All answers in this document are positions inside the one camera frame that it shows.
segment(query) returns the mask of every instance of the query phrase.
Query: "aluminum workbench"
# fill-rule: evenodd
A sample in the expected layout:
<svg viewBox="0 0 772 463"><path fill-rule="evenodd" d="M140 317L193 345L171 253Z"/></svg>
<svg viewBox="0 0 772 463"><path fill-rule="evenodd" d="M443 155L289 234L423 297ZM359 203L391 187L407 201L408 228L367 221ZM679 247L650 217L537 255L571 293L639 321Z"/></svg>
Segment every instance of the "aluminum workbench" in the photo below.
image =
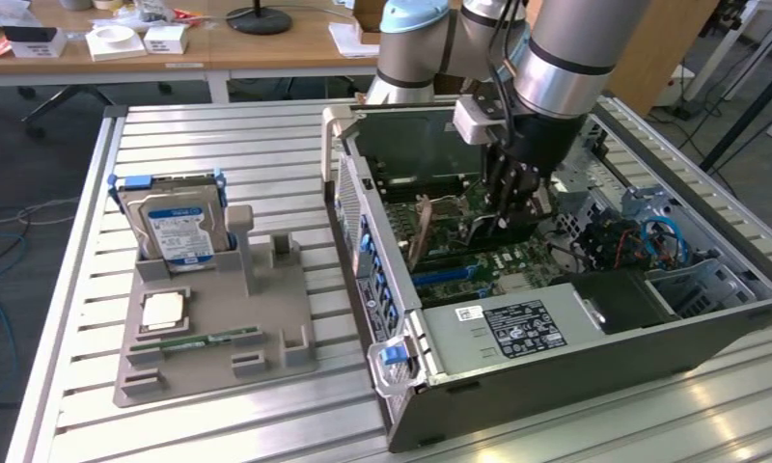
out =
<svg viewBox="0 0 772 463"><path fill-rule="evenodd" d="M772 462L772 326L686 374L428 448L385 451L320 193L320 112L339 102L351 101L109 109L9 461ZM772 259L772 231L616 100L603 105ZM620 173L648 186L643 165L608 143ZM105 178L216 167L231 203L252 204L253 239L285 226L303 245L320 366L305 376L121 409L112 385L135 240Z"/></svg>

